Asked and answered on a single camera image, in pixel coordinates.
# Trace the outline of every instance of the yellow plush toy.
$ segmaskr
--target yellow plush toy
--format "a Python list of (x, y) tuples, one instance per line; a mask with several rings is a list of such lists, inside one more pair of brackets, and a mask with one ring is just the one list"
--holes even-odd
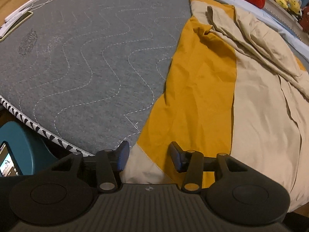
[(276, 0), (276, 3), (278, 3), (284, 9), (288, 8), (288, 5), (285, 0)]
[(290, 8), (290, 10), (292, 10), (295, 14), (299, 15), (300, 12), (300, 4), (298, 1), (296, 0), (289, 0), (288, 1), (288, 7)]

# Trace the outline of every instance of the stain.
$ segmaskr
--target stain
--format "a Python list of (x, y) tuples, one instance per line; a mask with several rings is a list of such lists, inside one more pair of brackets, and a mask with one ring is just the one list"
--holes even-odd
[(24, 38), (21, 40), (21, 43), (18, 47), (18, 53), (21, 56), (29, 55), (34, 45), (36, 44), (37, 39), (37, 33), (31, 29), (30, 32), (28, 32), (28, 34), (25, 35)]
[(52, 39), (49, 40), (49, 44), (47, 46), (42, 46), (41, 49), (38, 51), (39, 54), (46, 54), (52, 52), (56, 46), (61, 44), (63, 41), (63, 36), (52, 36)]

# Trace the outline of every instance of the wrinkled cloth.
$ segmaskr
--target wrinkled cloth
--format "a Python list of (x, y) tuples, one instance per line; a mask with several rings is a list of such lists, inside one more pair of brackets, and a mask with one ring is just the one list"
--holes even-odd
[[(309, 201), (309, 74), (281, 36), (251, 13), (190, 0), (166, 80), (121, 175), (177, 183), (176, 141), (204, 156), (227, 153), (281, 184), (293, 211)], [(203, 187), (214, 183), (204, 172)]]

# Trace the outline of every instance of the mattress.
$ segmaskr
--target mattress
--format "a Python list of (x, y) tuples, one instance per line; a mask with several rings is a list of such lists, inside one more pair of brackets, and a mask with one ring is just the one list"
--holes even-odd
[[(162, 94), (188, 0), (40, 0), (0, 43), (1, 103), (84, 155), (135, 144)], [(307, 58), (292, 51), (309, 69)]]

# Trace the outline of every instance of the metal rivet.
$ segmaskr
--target metal rivet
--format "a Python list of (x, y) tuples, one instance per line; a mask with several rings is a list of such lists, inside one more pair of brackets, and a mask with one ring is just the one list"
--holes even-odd
[(101, 184), (100, 184), (100, 188), (101, 188), (102, 190), (108, 191), (108, 190), (114, 189), (114, 188), (115, 188), (115, 185), (114, 185), (113, 183), (111, 183), (111, 182), (104, 182), (104, 183), (101, 183)]
[(184, 186), (184, 189), (187, 190), (187, 191), (196, 191), (200, 188), (199, 185), (195, 184), (195, 183), (187, 183), (185, 186)]

